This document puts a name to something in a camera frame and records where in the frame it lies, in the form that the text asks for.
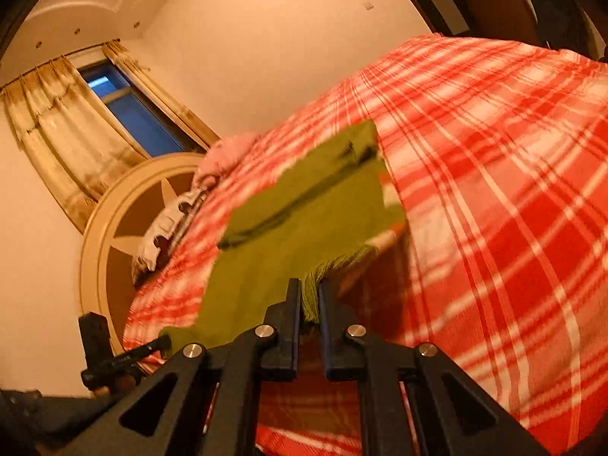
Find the olive green knit sweater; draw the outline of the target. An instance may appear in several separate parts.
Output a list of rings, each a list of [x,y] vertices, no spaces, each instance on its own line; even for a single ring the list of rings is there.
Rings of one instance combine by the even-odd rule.
[[[163,354],[231,343],[284,300],[293,278],[305,319],[317,322],[317,284],[328,278],[351,288],[406,228],[375,123],[342,130],[233,211],[196,320],[163,329]]]

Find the white patterned pillow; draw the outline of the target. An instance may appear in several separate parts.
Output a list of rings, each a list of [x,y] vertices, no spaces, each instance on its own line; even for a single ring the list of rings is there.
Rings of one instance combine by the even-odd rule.
[[[132,258],[135,286],[142,285],[149,275],[168,264],[206,198],[205,190],[190,190],[168,203],[155,217]]]

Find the cream round wooden headboard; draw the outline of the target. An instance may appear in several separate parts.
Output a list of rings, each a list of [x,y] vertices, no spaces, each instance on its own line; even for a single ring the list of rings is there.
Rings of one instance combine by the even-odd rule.
[[[190,188],[201,154],[166,154],[152,158],[110,186],[84,231],[79,265],[81,312],[108,322],[114,353],[124,351],[122,338],[136,295],[131,259],[155,217]]]

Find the pink pillow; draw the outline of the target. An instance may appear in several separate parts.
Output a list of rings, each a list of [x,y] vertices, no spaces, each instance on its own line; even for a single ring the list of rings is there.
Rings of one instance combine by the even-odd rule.
[[[212,190],[234,170],[259,138],[256,133],[242,133],[214,143],[198,164],[192,189]]]

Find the dark blue window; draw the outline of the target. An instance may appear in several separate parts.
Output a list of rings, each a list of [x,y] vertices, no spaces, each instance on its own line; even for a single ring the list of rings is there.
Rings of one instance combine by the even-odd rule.
[[[152,157],[197,152],[203,147],[138,90],[109,61],[82,67],[79,72],[139,145]]]

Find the beige patterned curtain right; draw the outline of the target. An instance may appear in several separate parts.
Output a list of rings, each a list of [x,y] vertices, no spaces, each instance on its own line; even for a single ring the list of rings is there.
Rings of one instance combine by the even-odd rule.
[[[209,126],[187,106],[177,101],[153,77],[149,68],[141,65],[118,40],[105,42],[103,54],[142,94],[155,104],[172,122],[201,147],[208,149],[220,140]]]

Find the beige patterned curtain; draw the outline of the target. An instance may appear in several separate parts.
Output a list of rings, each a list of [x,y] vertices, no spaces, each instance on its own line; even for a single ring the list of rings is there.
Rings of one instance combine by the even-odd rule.
[[[82,232],[110,186],[147,155],[64,57],[3,87],[17,143]]]
[[[201,147],[208,149],[220,140],[209,126],[187,106],[177,101],[153,77],[149,68],[141,65],[118,40],[105,42],[103,54],[142,94],[155,104],[172,122]]]

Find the beige patterned curtain left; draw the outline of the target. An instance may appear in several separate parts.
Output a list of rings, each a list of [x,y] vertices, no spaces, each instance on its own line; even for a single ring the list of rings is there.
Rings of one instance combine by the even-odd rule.
[[[82,232],[110,186],[147,155],[64,57],[3,87],[17,143]]]

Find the red white plaid bedspread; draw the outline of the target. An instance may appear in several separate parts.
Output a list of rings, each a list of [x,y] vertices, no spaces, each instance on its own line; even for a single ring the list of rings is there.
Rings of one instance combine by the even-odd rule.
[[[405,41],[259,136],[170,264],[127,348],[198,312],[231,213],[370,119],[409,242],[346,297],[390,341],[435,343],[553,454],[607,431],[607,67],[516,41]]]

